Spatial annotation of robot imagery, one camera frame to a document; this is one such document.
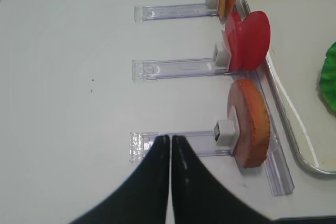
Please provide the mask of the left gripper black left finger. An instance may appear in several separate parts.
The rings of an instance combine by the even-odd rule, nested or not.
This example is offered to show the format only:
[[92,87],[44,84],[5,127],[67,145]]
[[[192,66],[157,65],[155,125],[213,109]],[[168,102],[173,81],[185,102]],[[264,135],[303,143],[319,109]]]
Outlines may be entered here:
[[170,138],[155,138],[128,179],[72,223],[165,223],[170,182]]

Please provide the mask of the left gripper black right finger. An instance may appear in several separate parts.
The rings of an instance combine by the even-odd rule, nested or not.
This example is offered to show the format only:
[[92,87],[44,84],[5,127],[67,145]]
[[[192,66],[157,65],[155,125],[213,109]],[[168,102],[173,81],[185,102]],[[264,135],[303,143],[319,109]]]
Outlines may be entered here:
[[185,136],[173,136],[171,158],[175,223],[271,223],[208,171]]

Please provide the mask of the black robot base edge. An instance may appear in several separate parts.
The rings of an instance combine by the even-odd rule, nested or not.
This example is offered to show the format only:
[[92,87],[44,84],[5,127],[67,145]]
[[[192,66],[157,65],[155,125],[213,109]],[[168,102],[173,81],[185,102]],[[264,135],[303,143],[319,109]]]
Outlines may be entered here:
[[335,216],[317,216],[317,217],[300,217],[300,218],[280,218],[274,220],[279,224],[336,224]]

